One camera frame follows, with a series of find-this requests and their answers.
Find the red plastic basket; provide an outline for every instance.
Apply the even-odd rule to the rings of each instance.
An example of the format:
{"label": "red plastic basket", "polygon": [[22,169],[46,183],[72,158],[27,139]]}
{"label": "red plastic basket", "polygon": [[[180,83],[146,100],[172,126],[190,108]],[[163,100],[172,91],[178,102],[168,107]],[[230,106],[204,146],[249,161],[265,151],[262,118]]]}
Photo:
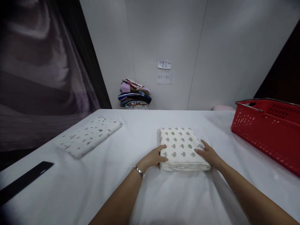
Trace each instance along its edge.
{"label": "red plastic basket", "polygon": [[270,98],[236,105],[231,131],[300,177],[300,106]]}

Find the black object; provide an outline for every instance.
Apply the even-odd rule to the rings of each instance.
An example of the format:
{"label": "black object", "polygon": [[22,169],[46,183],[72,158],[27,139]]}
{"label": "black object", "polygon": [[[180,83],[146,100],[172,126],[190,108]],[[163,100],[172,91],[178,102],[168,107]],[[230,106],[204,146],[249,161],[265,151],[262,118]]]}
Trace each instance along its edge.
{"label": "black object", "polygon": [[53,165],[54,163],[43,161],[29,170],[26,174],[22,175],[17,180],[0,190],[0,206],[12,199],[16,194],[30,185],[31,182],[33,182]]}
{"label": "black object", "polygon": [[300,20],[254,98],[273,98],[300,105]]}
{"label": "black object", "polygon": [[79,0],[55,0],[73,42],[91,80],[94,92],[102,109],[111,109],[106,86],[102,77],[96,52],[92,43]]}

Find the pink pillow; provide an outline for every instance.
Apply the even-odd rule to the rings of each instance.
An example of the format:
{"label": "pink pillow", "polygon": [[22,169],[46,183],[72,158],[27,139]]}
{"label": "pink pillow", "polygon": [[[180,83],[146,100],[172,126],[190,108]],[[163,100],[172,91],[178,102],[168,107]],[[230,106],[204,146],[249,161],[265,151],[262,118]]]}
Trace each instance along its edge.
{"label": "pink pillow", "polygon": [[231,106],[222,106],[222,105],[217,105],[214,106],[213,111],[235,111],[234,108],[232,108]]}

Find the white tablecloth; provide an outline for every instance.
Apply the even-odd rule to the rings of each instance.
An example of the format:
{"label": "white tablecloth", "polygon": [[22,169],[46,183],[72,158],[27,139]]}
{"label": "white tablecloth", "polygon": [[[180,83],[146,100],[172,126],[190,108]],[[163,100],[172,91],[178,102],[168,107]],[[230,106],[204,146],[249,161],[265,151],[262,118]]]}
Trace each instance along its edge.
{"label": "white tablecloth", "polygon": [[[2,187],[41,161],[52,168],[3,208],[22,224],[88,224],[132,167],[158,143],[161,127],[202,127],[229,165],[300,222],[300,179],[230,131],[234,112],[100,109],[65,133],[104,116],[123,126],[76,160],[53,140],[0,173]],[[133,224],[245,224],[245,215],[216,171],[166,172],[152,167],[142,183]]]}

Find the woman's left hand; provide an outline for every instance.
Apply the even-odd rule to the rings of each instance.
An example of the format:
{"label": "woman's left hand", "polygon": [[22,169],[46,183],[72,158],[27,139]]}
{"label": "woman's left hand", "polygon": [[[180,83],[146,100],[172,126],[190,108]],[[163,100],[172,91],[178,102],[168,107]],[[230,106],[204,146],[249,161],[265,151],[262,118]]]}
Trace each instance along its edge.
{"label": "woman's left hand", "polygon": [[159,167],[159,163],[168,161],[168,158],[160,156],[160,150],[166,147],[166,145],[160,145],[157,148],[153,149],[137,163],[137,167],[140,168],[143,173],[145,173],[149,167]]}

